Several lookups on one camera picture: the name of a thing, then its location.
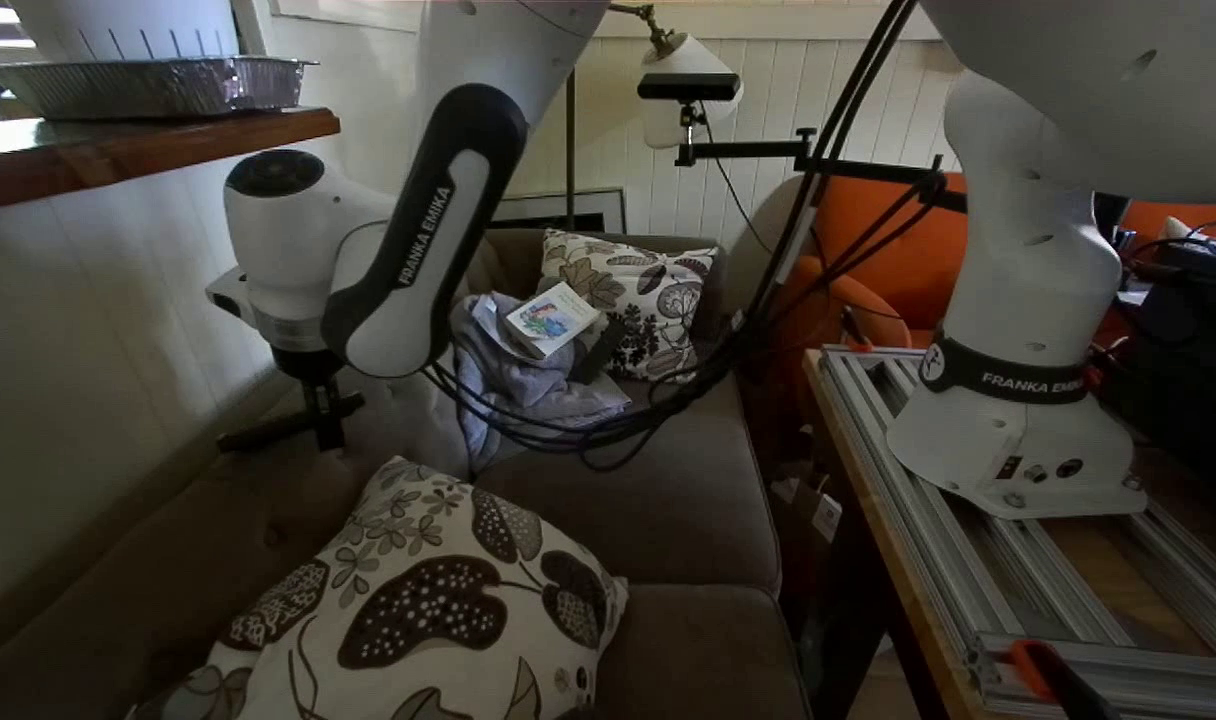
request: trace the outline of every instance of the orange chair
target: orange chair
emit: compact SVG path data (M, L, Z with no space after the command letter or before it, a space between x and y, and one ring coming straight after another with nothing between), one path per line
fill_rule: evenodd
M805 352L817 345L929 345L944 322L956 290L968 219L932 209L899 242L822 290L828 264L859 242L859 233L903 198L903 185L838 177L817 204L817 243L798 262L788 286L775 293L763 352L743 370L750 418L763 467L807 451L807 384ZM897 230L919 204L903 204L887 224Z

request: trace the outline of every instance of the brown couch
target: brown couch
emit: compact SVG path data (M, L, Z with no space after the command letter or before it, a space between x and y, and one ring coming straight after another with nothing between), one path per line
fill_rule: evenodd
M541 242L483 242L471 290L537 280ZM349 421L349 451L309 436L208 472L142 517L64 592L0 644L0 715L125 715L146 691L204 661L231 611L314 557L393 451L432 459L435 428L393 384ZM481 472L631 582L628 618L599 670L599 715L794 720L807 715L775 611L775 534L731 382L682 413L621 472L511 451Z

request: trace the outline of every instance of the patterned pillow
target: patterned pillow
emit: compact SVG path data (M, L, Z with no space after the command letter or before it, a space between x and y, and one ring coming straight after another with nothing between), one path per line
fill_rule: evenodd
M625 603L559 530L393 459L334 546L137 715L565 715L597 701Z
M541 286L565 280L597 311L625 325L618 372L662 382L696 361L688 327L715 255L722 250L646 252L551 230L545 238Z

